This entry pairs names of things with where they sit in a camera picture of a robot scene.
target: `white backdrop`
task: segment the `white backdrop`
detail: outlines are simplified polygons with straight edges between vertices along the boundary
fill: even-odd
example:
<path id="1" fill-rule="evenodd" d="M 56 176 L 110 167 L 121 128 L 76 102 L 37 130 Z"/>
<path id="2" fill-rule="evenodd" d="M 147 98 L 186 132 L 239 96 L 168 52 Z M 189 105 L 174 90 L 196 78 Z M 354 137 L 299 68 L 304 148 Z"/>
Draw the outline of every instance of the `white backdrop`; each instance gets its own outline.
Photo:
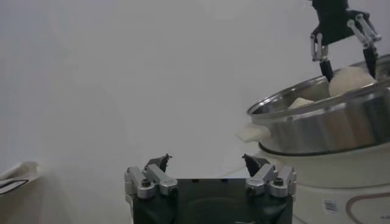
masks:
<path id="1" fill-rule="evenodd" d="M 390 1 L 350 5 L 389 52 Z M 33 159 L 43 177 L 0 223 L 128 223 L 123 172 L 167 152 L 175 177 L 236 170 L 245 110 L 319 75 L 316 24 L 304 0 L 2 0 L 0 170 Z M 330 56 L 363 59 L 354 38 Z"/>

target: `white dough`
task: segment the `white dough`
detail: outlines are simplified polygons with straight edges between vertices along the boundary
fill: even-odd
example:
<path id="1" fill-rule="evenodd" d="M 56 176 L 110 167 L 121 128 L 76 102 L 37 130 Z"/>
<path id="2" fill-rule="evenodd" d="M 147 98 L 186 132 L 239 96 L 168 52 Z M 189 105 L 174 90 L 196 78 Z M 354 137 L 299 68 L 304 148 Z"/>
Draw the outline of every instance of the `white dough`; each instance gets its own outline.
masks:
<path id="1" fill-rule="evenodd" d="M 375 82 L 377 81 L 363 69 L 346 67 L 338 71 L 330 81 L 329 94 L 335 97 Z"/>
<path id="2" fill-rule="evenodd" d="M 314 101 L 306 100 L 304 98 L 298 97 L 291 105 L 288 107 L 288 109 L 295 109 L 301 106 L 304 106 L 309 103 L 313 103 Z"/>

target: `stainless steel pot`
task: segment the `stainless steel pot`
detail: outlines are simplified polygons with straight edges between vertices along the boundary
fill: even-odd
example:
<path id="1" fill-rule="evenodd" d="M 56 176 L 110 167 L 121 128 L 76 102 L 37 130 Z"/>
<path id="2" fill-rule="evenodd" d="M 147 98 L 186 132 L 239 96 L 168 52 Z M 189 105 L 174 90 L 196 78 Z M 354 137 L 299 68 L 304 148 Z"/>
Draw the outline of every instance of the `stainless steel pot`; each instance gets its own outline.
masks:
<path id="1" fill-rule="evenodd" d="M 364 68 L 364 63 L 355 66 Z M 330 98 L 325 77 L 284 89 L 247 111 L 246 135 L 264 150 L 303 156 L 361 149 L 390 141 L 390 55 L 379 59 L 379 83 Z M 297 99 L 316 101 L 288 110 Z"/>

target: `pot handle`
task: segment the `pot handle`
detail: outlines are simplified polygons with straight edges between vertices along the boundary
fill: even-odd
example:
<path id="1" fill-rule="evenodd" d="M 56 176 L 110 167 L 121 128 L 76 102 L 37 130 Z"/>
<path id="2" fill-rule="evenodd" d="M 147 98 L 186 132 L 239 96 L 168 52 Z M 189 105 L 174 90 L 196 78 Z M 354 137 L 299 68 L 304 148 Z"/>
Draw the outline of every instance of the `pot handle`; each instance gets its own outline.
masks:
<path id="1" fill-rule="evenodd" d="M 265 126 L 249 123 L 241 131 L 237 132 L 235 136 L 244 143 L 261 142 L 270 138 L 271 132 Z"/>

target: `barcode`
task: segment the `barcode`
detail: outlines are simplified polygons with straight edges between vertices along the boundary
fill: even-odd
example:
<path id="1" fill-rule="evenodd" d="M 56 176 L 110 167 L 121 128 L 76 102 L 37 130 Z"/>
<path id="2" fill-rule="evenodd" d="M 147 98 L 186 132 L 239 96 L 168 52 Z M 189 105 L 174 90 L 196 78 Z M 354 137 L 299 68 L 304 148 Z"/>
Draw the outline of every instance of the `barcode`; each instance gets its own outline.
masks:
<path id="1" fill-rule="evenodd" d="M 325 213 L 327 214 L 338 214 L 337 204 L 333 200 L 323 200 Z"/>

